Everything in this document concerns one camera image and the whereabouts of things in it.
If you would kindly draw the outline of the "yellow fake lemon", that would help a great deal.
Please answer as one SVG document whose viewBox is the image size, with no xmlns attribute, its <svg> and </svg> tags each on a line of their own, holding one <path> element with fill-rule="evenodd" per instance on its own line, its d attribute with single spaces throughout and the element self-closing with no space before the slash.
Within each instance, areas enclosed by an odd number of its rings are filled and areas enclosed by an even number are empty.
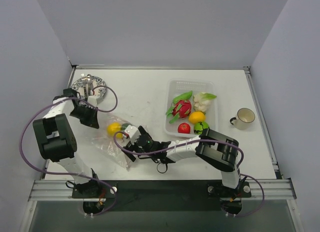
<svg viewBox="0 0 320 232">
<path fill-rule="evenodd" d="M 205 120 L 206 115 L 201 111 L 194 111 L 188 117 L 188 121 L 193 125 L 199 122 L 204 122 Z"/>
</svg>

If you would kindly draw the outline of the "green fake watermelon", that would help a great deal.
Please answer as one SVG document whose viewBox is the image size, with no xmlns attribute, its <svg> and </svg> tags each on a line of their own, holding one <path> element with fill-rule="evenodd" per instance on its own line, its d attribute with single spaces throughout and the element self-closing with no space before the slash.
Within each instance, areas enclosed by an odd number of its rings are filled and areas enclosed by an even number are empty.
<svg viewBox="0 0 320 232">
<path fill-rule="evenodd" d="M 197 122 L 197 123 L 194 124 L 193 132 L 196 135 L 200 135 L 200 134 L 202 134 L 203 130 L 209 129 L 209 128 L 210 128 L 210 126 L 208 125 L 207 122 L 200 121 L 200 122 Z"/>
</svg>

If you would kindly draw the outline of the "red fake dragon fruit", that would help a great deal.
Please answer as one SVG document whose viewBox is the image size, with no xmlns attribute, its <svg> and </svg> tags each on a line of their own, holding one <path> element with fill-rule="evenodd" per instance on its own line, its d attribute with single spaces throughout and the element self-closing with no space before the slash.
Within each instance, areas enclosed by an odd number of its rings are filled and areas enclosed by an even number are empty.
<svg viewBox="0 0 320 232">
<path fill-rule="evenodd" d="M 172 117 L 169 124 L 175 123 L 178 119 L 184 119 L 189 116 L 192 110 L 192 104 L 189 100 L 180 100 L 172 105 L 165 113 L 166 117 Z"/>
</svg>

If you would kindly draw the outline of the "dark green fake avocado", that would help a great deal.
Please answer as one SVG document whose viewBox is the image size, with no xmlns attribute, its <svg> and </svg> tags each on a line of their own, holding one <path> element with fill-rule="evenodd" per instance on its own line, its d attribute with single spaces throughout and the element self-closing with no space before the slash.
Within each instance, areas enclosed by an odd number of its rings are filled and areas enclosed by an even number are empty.
<svg viewBox="0 0 320 232">
<path fill-rule="evenodd" d="M 128 126 L 132 126 L 132 124 L 131 123 L 123 123 L 121 125 L 121 130 L 124 131 Z"/>
</svg>

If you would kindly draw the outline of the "clear zip top bag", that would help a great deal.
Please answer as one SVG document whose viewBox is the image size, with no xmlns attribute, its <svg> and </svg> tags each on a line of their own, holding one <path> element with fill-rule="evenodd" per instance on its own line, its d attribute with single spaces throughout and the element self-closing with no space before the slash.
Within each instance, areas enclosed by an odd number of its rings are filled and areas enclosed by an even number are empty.
<svg viewBox="0 0 320 232">
<path fill-rule="evenodd" d="M 123 123 L 130 123 L 129 121 L 113 114 L 99 115 L 99 129 L 94 129 L 87 139 L 95 147 L 95 149 L 100 152 L 101 155 L 128 170 L 136 158 L 130 158 L 132 156 L 131 154 L 125 154 L 116 145 L 116 143 L 118 143 L 121 147 L 125 147 L 130 141 L 129 139 L 125 138 L 122 133 L 117 134 L 116 138 L 111 138 L 108 136 L 107 126 L 114 122 L 118 122 L 121 125 Z"/>
</svg>

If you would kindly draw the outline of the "white fake cauliflower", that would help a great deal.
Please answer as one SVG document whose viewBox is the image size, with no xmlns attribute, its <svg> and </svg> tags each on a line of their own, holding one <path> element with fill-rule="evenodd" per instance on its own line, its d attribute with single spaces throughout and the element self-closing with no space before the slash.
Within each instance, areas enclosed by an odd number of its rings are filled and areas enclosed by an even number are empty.
<svg viewBox="0 0 320 232">
<path fill-rule="evenodd" d="M 193 95 L 193 109 L 196 112 L 206 113 L 212 101 L 216 99 L 217 96 L 208 92 L 199 92 Z"/>
</svg>

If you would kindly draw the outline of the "white plastic basket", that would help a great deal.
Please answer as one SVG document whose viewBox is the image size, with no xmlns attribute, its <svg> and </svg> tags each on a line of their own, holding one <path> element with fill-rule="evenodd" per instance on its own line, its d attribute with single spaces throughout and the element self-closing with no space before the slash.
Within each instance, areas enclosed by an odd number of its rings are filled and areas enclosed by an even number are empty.
<svg viewBox="0 0 320 232">
<path fill-rule="evenodd" d="M 176 137 L 193 138 L 205 128 L 219 130 L 218 94 L 213 83 L 172 79 L 167 86 L 164 131 Z"/>
</svg>

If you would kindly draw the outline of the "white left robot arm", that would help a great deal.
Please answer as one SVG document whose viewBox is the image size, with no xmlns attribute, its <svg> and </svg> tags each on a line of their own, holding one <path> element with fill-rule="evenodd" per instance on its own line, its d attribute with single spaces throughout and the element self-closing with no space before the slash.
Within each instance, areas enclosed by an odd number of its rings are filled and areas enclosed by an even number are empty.
<svg viewBox="0 0 320 232">
<path fill-rule="evenodd" d="M 32 122 L 39 152 L 43 159 L 62 166 L 74 179 L 73 189 L 85 198 L 100 195 L 102 185 L 94 170 L 88 167 L 77 153 L 77 141 L 68 116 L 79 119 L 87 127 L 98 129 L 98 112 L 78 101 L 78 93 L 72 88 L 56 96 L 48 113 Z"/>
</svg>

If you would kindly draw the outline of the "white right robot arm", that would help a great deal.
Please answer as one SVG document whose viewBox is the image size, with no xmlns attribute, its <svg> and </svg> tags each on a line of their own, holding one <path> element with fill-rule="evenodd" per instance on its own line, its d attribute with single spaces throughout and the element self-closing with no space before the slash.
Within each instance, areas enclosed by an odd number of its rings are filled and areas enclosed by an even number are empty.
<svg viewBox="0 0 320 232">
<path fill-rule="evenodd" d="M 244 152 L 239 148 L 239 142 L 229 136 L 205 128 L 190 139 L 159 142 L 142 126 L 133 125 L 127 126 L 123 134 L 128 143 L 121 151 L 132 161 L 151 159 L 167 167 L 184 159 L 200 158 L 221 172 L 221 189 L 225 195 L 233 196 L 240 189 L 239 167 Z"/>
</svg>

